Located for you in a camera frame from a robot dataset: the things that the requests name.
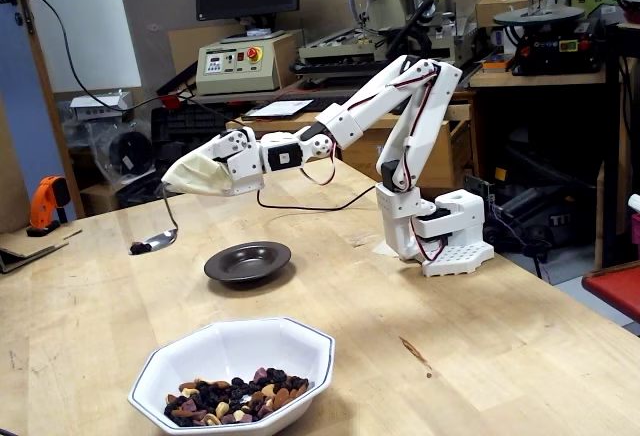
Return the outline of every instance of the white robotic arm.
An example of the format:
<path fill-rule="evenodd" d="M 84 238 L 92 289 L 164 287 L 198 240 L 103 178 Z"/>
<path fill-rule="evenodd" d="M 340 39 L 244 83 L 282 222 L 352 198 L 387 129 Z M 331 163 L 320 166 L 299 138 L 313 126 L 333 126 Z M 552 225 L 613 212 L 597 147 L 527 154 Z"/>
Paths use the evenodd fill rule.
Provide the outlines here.
<path fill-rule="evenodd" d="M 422 200 L 416 187 L 460 77 L 461 71 L 446 63 L 398 58 L 347 103 L 323 111 L 313 126 L 295 134 L 267 134 L 260 141 L 248 127 L 226 131 L 177 161 L 163 182 L 169 190 L 192 192 L 184 177 L 175 187 L 175 175 L 184 174 L 194 156 L 204 156 L 231 180 L 225 195 L 260 190 L 265 173 L 302 169 L 310 159 L 326 158 L 336 147 L 348 148 L 382 116 L 410 99 L 376 165 L 383 179 L 376 190 L 387 244 L 402 259 L 423 262 L 427 276 L 471 272 L 493 257 L 493 248 L 482 241 L 482 199 L 456 191 L 433 204 Z"/>

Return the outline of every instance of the metal spoon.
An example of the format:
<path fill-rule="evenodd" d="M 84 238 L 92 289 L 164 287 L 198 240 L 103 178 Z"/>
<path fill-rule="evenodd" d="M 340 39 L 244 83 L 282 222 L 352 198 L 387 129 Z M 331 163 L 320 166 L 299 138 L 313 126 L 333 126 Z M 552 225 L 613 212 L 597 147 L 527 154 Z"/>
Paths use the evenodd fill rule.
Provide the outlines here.
<path fill-rule="evenodd" d="M 164 205 L 167 207 L 167 212 L 169 213 L 169 218 L 173 223 L 174 229 L 170 229 L 168 231 L 165 231 L 164 233 L 158 234 L 157 236 L 149 238 L 142 243 L 133 243 L 133 245 L 131 245 L 131 249 L 129 250 L 130 255 L 138 256 L 140 254 L 160 251 L 161 249 L 168 248 L 178 239 L 178 223 L 176 223 L 176 220 L 173 217 L 173 213 L 171 212 L 171 207 L 169 207 L 167 191 L 164 186 L 162 187 L 162 199 L 164 200 Z"/>

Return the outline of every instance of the control panel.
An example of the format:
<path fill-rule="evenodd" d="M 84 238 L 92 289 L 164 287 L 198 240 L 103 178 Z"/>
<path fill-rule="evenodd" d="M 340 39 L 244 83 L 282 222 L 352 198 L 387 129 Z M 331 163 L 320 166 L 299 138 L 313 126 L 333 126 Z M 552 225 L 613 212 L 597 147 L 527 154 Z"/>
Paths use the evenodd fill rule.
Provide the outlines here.
<path fill-rule="evenodd" d="M 270 39 L 225 40 L 200 48 L 198 94 L 274 91 L 295 81 L 296 39 L 285 33 Z"/>
<path fill-rule="evenodd" d="M 259 72 L 262 70 L 263 55 L 264 48 L 260 46 L 209 50 L 204 74 Z"/>

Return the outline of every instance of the red chair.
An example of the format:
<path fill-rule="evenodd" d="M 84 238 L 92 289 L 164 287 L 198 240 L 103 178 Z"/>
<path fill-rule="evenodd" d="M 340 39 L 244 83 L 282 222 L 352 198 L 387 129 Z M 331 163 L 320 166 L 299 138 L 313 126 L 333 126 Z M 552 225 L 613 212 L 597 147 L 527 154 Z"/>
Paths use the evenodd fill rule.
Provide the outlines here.
<path fill-rule="evenodd" d="M 640 261 L 590 273 L 582 280 L 582 287 L 640 322 Z"/>

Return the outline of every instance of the dark bowl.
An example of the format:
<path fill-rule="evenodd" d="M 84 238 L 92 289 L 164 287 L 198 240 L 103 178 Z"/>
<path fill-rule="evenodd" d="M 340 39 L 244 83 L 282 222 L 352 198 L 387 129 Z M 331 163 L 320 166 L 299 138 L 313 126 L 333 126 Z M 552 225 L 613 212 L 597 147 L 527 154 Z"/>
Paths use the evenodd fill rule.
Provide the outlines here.
<path fill-rule="evenodd" d="M 254 281 L 273 274 L 291 260 L 291 250 L 280 243 L 241 244 L 212 257 L 204 266 L 211 279 L 226 283 Z"/>

